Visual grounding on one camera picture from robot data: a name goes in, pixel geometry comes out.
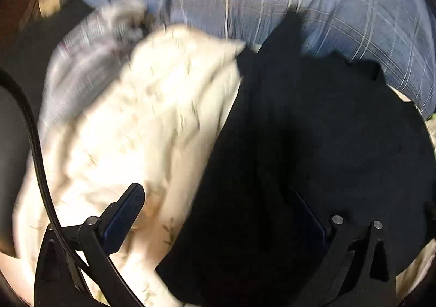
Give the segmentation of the dark navy zip jacket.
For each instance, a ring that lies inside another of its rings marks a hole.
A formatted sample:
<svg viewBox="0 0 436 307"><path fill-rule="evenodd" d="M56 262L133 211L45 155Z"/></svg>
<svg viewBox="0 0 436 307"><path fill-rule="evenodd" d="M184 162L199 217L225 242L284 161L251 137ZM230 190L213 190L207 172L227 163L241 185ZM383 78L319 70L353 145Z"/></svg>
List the dark navy zip jacket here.
<svg viewBox="0 0 436 307"><path fill-rule="evenodd" d="M348 190L382 190L395 278L435 234L435 154L423 118L386 84L381 66L302 53L288 12L243 76L189 217L156 273L195 306L294 306L303 277L296 213Z"/></svg>

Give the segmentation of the cream floral bedsheet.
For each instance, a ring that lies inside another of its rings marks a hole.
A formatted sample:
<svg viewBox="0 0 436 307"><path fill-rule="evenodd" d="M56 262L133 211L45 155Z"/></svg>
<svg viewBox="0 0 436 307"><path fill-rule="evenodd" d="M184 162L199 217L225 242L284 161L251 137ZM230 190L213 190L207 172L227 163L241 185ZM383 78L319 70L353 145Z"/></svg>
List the cream floral bedsheet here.
<svg viewBox="0 0 436 307"><path fill-rule="evenodd" d="M62 228L101 216L130 184L142 185L144 205L120 249L109 255L142 306L195 306L173 296L156 267L189 217L238 95L237 56L246 49L252 50L180 25L155 32L103 94L73 121L53 126L43 144L44 178ZM15 211L17 250L25 278L34 282L51 227L37 192L38 172L29 170ZM435 224L435 205L429 216ZM435 234L395 278L396 304L434 257ZM82 274L93 298L107 306L86 265Z"/></svg>

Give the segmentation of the grey crumpled cloth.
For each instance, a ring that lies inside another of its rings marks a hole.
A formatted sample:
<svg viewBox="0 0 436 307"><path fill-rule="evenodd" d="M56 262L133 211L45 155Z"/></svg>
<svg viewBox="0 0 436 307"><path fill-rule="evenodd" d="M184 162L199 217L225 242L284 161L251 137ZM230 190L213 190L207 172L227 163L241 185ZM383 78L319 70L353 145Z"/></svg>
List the grey crumpled cloth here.
<svg viewBox="0 0 436 307"><path fill-rule="evenodd" d="M144 2L121 0L93 10L54 49L47 67L38 133L80 114L119 75L146 34Z"/></svg>

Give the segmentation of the black bedside stool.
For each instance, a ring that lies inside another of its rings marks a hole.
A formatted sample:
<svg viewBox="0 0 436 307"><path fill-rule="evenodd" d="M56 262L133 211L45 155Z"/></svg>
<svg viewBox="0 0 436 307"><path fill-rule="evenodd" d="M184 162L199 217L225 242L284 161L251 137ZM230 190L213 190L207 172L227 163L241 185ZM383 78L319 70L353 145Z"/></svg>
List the black bedside stool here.
<svg viewBox="0 0 436 307"><path fill-rule="evenodd" d="M13 42L1 48L1 68L23 89L38 115L50 55L61 39L92 12L82 0L70 0L48 19L27 25ZM13 208L27 165L29 142L19 107L1 90L1 252L16 256L13 242Z"/></svg>

